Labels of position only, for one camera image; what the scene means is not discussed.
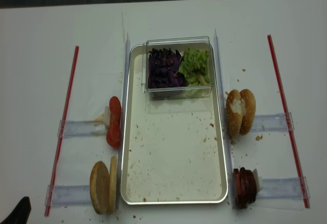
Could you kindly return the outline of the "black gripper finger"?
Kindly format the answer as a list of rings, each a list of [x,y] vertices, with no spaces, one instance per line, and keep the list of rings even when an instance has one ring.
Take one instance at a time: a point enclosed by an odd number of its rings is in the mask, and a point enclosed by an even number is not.
[[[23,197],[13,211],[4,220],[4,224],[27,224],[31,213],[31,203],[28,196]]]

